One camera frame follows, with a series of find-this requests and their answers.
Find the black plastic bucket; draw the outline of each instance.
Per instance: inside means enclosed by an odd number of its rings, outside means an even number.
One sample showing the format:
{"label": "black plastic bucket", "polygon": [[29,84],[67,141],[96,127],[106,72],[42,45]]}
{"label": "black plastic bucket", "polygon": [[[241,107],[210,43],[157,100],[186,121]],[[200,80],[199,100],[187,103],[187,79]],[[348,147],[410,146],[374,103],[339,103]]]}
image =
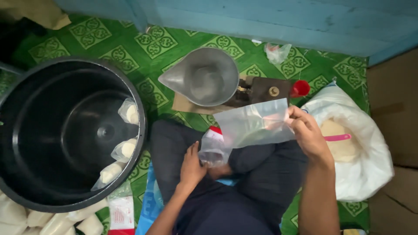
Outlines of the black plastic bucket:
{"label": "black plastic bucket", "polygon": [[[117,113],[128,97],[139,126]],[[72,56],[22,75],[0,99],[0,121],[0,189],[41,212],[70,212],[105,198],[136,166],[146,134],[144,108],[128,78],[107,62]],[[92,192],[100,171],[115,161],[113,148],[135,136],[119,177]]]}

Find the green patterned mat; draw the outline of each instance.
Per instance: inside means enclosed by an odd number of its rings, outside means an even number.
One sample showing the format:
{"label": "green patterned mat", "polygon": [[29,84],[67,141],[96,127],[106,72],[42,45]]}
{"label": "green patterned mat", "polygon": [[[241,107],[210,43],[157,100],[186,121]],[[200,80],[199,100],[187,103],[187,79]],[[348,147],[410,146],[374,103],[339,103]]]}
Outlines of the green patterned mat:
{"label": "green patterned mat", "polygon": [[[190,51],[201,46],[212,46],[228,52],[238,64],[241,74],[279,79],[304,79],[311,92],[307,97],[292,99],[291,104],[301,106],[316,91],[337,80],[338,85],[369,113],[367,97],[367,59],[344,54],[292,47],[288,59],[281,65],[270,64],[264,53],[264,44],[250,40],[219,36],[195,31],[153,26],[149,34],[139,34],[129,22],[71,15],[71,25],[39,38],[29,36],[13,55],[16,63],[33,67],[59,56],[78,55],[113,61],[138,90],[147,110],[150,125],[162,117],[175,118],[194,129],[205,131],[215,120],[211,115],[177,112],[171,110],[174,92],[158,82],[158,76],[173,66]],[[14,76],[0,75],[0,92],[13,81]],[[147,181],[150,155],[142,155],[140,163],[129,177],[134,194],[135,220],[142,208]],[[283,216],[282,232],[295,235],[298,232],[298,194]],[[367,202],[338,202],[340,221],[343,226],[369,229]],[[107,234],[109,210],[97,213],[105,225]]]}

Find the blue wall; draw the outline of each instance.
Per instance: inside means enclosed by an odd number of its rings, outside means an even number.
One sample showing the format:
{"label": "blue wall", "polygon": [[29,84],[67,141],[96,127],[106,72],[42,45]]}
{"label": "blue wall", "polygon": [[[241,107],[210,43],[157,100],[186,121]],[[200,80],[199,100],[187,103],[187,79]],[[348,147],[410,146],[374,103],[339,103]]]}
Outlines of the blue wall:
{"label": "blue wall", "polygon": [[[134,17],[137,25],[148,21],[358,56],[392,54],[399,43],[402,50],[418,44],[417,0],[89,0],[91,10],[80,7],[85,0],[56,2],[70,11]],[[109,7],[117,4],[132,14]]]}

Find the pink scoop handle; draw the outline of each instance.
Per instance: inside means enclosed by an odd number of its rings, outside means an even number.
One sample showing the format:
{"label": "pink scoop handle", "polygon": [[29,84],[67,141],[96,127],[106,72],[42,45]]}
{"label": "pink scoop handle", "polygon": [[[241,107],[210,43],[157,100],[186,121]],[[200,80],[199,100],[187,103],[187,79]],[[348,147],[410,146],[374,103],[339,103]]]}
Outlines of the pink scoop handle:
{"label": "pink scoop handle", "polygon": [[324,139],[326,141],[340,141],[340,140],[349,140],[351,139],[350,134],[343,134],[343,135],[330,135],[330,136],[324,136]]}

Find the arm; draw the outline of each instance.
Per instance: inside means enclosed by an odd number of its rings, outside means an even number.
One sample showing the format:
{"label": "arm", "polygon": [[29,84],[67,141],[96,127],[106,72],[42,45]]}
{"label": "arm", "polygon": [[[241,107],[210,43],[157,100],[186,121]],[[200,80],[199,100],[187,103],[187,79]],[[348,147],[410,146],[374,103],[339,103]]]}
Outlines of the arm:
{"label": "arm", "polygon": [[289,108],[288,124],[308,156],[308,168],[299,204],[301,235],[337,235],[338,207],[335,195],[334,158],[315,119],[296,106]]}
{"label": "arm", "polygon": [[207,172],[206,166],[200,166],[197,156],[198,146],[199,143],[196,142],[187,149],[183,165],[181,165],[180,183],[145,235],[171,235],[184,202]]}

